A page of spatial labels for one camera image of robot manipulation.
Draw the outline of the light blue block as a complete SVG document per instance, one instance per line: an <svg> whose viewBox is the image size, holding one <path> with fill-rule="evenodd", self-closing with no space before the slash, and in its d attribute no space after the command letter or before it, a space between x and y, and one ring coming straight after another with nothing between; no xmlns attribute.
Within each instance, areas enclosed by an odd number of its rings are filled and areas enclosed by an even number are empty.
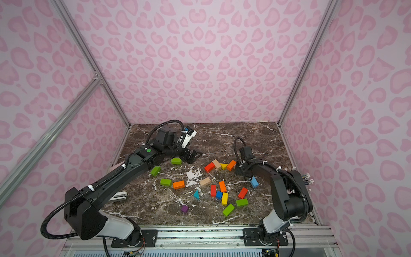
<svg viewBox="0 0 411 257"><path fill-rule="evenodd" d="M257 181L257 179L255 178L255 176L252 177L251 181L250 181L251 185L253 188L256 188L259 186L259 182Z"/></svg>

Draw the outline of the natural wood block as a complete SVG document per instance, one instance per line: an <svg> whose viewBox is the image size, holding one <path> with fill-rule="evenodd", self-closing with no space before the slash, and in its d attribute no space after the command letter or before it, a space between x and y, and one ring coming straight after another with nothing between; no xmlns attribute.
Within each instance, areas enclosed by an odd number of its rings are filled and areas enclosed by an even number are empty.
<svg viewBox="0 0 411 257"><path fill-rule="evenodd" d="M217 160L213 160L212 163L214 164L216 170L220 170L222 168L221 164Z"/></svg>
<svg viewBox="0 0 411 257"><path fill-rule="evenodd" d="M207 178L200 181L200 186L201 187L204 187L204 186L207 186L207 185L210 185L210 184L211 184L211 179L209 177L207 177Z"/></svg>

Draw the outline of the yellow triangle block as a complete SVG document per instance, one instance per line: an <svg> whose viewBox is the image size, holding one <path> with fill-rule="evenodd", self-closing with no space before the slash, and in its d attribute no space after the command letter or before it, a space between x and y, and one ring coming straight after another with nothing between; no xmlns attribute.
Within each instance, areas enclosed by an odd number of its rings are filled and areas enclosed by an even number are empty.
<svg viewBox="0 0 411 257"><path fill-rule="evenodd" d="M220 165L221 165L222 170L225 170L228 166L228 164L223 164L223 163L221 163Z"/></svg>

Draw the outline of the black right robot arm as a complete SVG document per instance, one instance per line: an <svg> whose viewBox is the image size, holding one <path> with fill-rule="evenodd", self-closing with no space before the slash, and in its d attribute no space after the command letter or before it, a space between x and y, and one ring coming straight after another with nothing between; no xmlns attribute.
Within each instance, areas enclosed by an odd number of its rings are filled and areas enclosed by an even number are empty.
<svg viewBox="0 0 411 257"><path fill-rule="evenodd" d="M237 159L235 174L247 179L260 177L270 184L273 210L260 221L257 235L262 245L278 244L289 227L303 223L313 210L302 175L257 158L241 137L234 139L233 150Z"/></svg>

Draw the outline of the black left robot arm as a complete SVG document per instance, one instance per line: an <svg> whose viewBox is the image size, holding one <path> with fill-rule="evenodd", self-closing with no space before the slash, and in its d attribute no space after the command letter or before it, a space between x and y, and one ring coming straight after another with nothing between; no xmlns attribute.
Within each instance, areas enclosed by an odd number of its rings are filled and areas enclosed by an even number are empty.
<svg viewBox="0 0 411 257"><path fill-rule="evenodd" d="M54 209L41 224L41 234L51 240L78 236L86 241L101 237L119 239L128 246L138 245L142 242L142 232L132 219L105 214L101 209L126 185L159 166L166 158L177 157L193 164L202 155L202 152L188 147L196 134L193 128L179 120L157 125L148 134L146 142L129 154L123 164L81 190L75 187L69 189L64 203ZM54 235L47 230L51 219L60 211L64 212L64 219L73 233Z"/></svg>

